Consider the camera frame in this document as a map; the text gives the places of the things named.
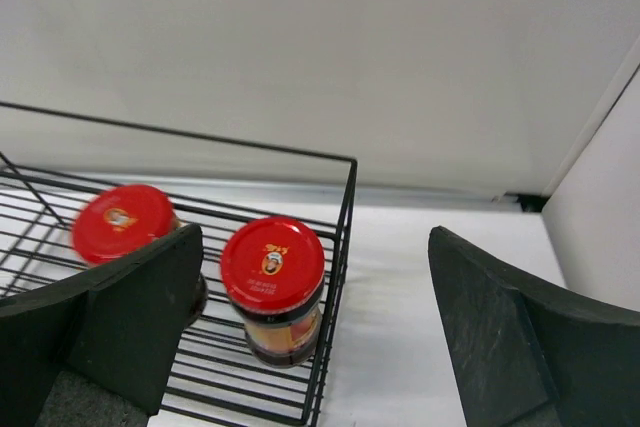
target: jar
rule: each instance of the jar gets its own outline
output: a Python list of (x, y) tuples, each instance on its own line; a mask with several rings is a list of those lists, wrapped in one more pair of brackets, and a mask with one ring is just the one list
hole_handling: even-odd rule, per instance
[(286, 217), (246, 224), (224, 248), (220, 275), (255, 357), (292, 367), (313, 354), (322, 320), (324, 251), (309, 227)]
[[(122, 257), (180, 228), (167, 195), (150, 185), (103, 192), (80, 212), (71, 229), (74, 250), (89, 267)], [(208, 289), (198, 277), (186, 326), (204, 311)]]

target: black wire rack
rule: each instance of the black wire rack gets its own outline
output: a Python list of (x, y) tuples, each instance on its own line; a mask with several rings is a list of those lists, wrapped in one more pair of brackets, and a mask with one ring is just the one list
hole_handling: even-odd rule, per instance
[[(202, 227), (205, 253), (202, 273), (209, 286), (209, 299), (205, 313), (182, 336), (162, 410), (227, 427), (256, 425), (256, 422), (260, 425), (317, 425), (346, 278), (357, 161), (331, 154), (0, 102), (0, 111), (3, 110), (38, 115), (43, 122), (55, 117), (69, 122), (149, 132), (166, 136), (167, 140), (188, 138), (343, 164), (348, 174), (336, 222), (296, 217), (319, 236), (327, 260), (320, 304), (323, 319), (315, 354), (304, 364), (287, 370), (265, 366), (251, 355), (242, 322), (229, 305), (218, 271), (220, 253), (238, 228), (254, 219), (282, 214), (167, 192), (178, 217), (183, 222), (198, 223)], [(116, 185), (119, 184), (93, 176), (13, 162), (6, 151), (0, 152), (2, 295), (20, 294), (85, 269), (86, 265), (70, 248), (70, 226), (89, 199)]]

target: condiment jar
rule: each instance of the condiment jar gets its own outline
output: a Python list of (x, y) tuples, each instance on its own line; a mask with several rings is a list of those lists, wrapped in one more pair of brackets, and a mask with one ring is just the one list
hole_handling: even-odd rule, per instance
[(324, 251), (309, 227), (286, 217), (246, 224), (222, 252), (220, 274), (259, 360), (292, 367), (313, 354), (322, 320)]
[[(178, 229), (167, 195), (150, 185), (126, 185), (103, 192), (80, 212), (71, 229), (74, 250), (95, 267), (137, 250)], [(188, 327), (207, 303), (202, 274), (194, 292)]]

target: wire shelf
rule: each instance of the wire shelf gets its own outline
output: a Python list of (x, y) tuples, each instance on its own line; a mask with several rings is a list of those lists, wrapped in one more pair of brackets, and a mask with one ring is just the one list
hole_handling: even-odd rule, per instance
[[(325, 250), (325, 289), (320, 303), (323, 319), (315, 354), (304, 364), (287, 370), (268, 367), (251, 355), (244, 339), (242, 321), (228, 302), (218, 268), (222, 249), (238, 228), (258, 218), (281, 214), (166, 192), (164, 189), (181, 221), (197, 223), (202, 228), (202, 273), (207, 280), (209, 297), (204, 314), (182, 336), (162, 409), (228, 427), (251, 425), (255, 422), (251, 419), (255, 418), (263, 419), (266, 424), (315, 426), (329, 371), (347, 270), (356, 161), (0, 102), (2, 107), (202, 142), (239, 142), (237, 145), (243, 147), (348, 164), (349, 173), (337, 222), (299, 218), (316, 232)], [(20, 294), (86, 269), (70, 248), (70, 226), (88, 200), (116, 185), (119, 184), (108, 180), (14, 163), (0, 152), (2, 295)]]

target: red lid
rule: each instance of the red lid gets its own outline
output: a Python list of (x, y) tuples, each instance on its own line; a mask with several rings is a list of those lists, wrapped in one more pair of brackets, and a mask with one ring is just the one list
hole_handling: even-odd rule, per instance
[(167, 235), (174, 216), (171, 201), (155, 187), (116, 187), (80, 212), (71, 241), (84, 260), (103, 264)]
[(304, 304), (324, 277), (324, 251), (306, 225), (286, 217), (248, 223), (229, 240), (220, 274), (231, 300), (260, 314)]

